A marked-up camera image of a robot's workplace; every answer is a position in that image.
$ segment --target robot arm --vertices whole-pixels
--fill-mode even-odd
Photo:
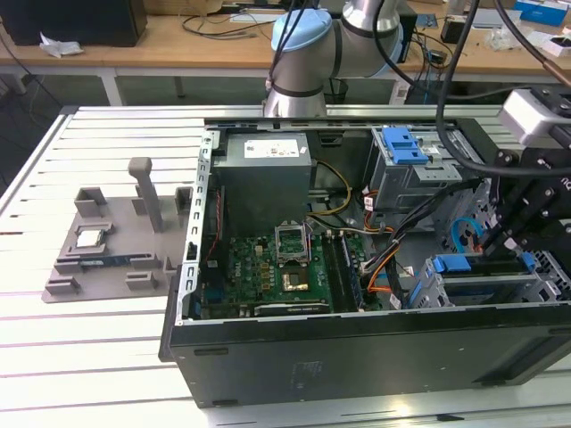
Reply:
[[[402,29],[396,6],[401,0],[385,0],[377,29],[381,43],[396,58],[401,52]],[[341,20],[323,10],[293,11],[275,26],[272,47],[277,50],[282,33],[290,33],[269,78],[265,117],[300,118],[326,116],[323,81],[327,78],[369,78],[384,72],[385,62],[373,39],[372,25],[380,0],[351,0]]]

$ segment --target wooden desk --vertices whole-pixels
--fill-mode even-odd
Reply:
[[[409,2],[410,6],[417,13],[434,13],[436,18],[446,15],[447,4],[424,4]],[[571,23],[571,13],[567,14],[566,24]],[[440,40],[440,33],[442,31],[443,21],[438,21],[438,29],[423,29],[422,31],[428,36],[435,37]],[[532,22],[525,22],[526,26],[532,27],[538,31],[545,33],[558,34],[559,28],[551,27],[548,25],[534,24]],[[539,83],[543,81],[554,81],[550,78],[549,74],[542,68],[541,64],[526,51],[523,47],[513,49],[511,51],[497,51],[485,45],[485,38],[489,30],[485,29],[472,29],[470,35],[463,49],[462,57],[458,63],[455,80],[481,80],[481,81],[504,81],[504,82],[526,82],[526,83]],[[429,48],[443,50],[443,48],[432,40],[427,41]],[[455,45],[448,45],[454,51]],[[555,62],[564,70],[571,71],[571,58],[557,58],[551,57]],[[422,53],[420,47],[413,44],[411,47],[407,61],[402,65],[402,68],[407,72],[418,72],[422,66]]]
[[[410,2],[418,13],[445,14],[445,5]],[[541,31],[558,33],[558,29],[534,25]],[[244,27],[244,23],[207,23],[202,31],[223,31]],[[261,30],[271,37],[271,24]],[[261,77],[267,76],[273,52],[269,40],[259,29],[248,32],[257,37],[241,40],[212,40],[185,32],[180,19],[175,16],[149,16],[146,32],[136,47],[121,48],[108,46],[84,46],[85,52],[57,59],[44,53],[36,46],[14,46],[12,51],[36,74],[94,75],[103,81],[110,105],[123,105],[117,87],[117,76],[207,76],[207,77]],[[441,29],[425,29],[433,37],[440,37]],[[487,30],[472,30],[459,67],[454,76],[457,81],[492,81],[521,83],[551,83],[555,79],[548,75],[541,65],[524,49],[493,52],[484,43]],[[438,44],[428,41],[428,46]],[[557,59],[565,70],[571,70],[571,58]],[[417,45],[412,46],[407,61],[401,65],[410,75],[418,73],[422,66],[422,55]],[[20,66],[0,46],[0,74],[22,75]],[[392,73],[382,79],[396,80]]]

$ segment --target aluminum table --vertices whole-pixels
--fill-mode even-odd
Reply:
[[[476,118],[508,148],[515,142],[497,110],[451,106],[447,114]],[[89,107],[57,118],[0,199],[0,426],[432,426],[449,416],[463,420],[447,428],[571,424],[571,358],[518,387],[202,411],[176,364],[157,358],[166,297],[40,300],[81,186],[133,196],[128,161],[149,156],[158,193],[172,195],[194,179],[205,119],[260,114],[246,106]],[[344,106],[329,114],[433,118],[434,107]]]

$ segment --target sticker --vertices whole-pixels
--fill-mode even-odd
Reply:
[[[414,268],[412,266],[403,266],[402,270],[409,274],[409,276],[414,276]]]
[[[401,308],[401,301],[397,299],[397,297],[391,293],[391,297],[389,299],[389,301],[391,302],[391,306],[393,307],[393,309],[400,309]]]
[[[299,158],[300,152],[296,140],[248,140],[244,144],[244,157]]]
[[[373,198],[371,198],[370,196],[366,196],[365,199],[365,210],[367,211],[373,211]]]
[[[79,263],[81,266],[103,266],[102,260],[86,260]]]
[[[420,147],[420,151],[424,154],[440,154],[436,147]]]

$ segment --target blue connector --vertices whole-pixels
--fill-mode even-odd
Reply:
[[[442,272],[469,272],[472,270],[466,256],[461,254],[443,254],[432,260],[434,270]]]
[[[418,140],[403,128],[382,128],[386,148],[397,165],[426,165],[428,157],[418,148]]]
[[[525,263],[525,266],[527,267],[527,270],[529,271],[530,274],[535,271],[535,259],[534,256],[531,255],[531,253],[529,252],[522,253],[521,259]]]

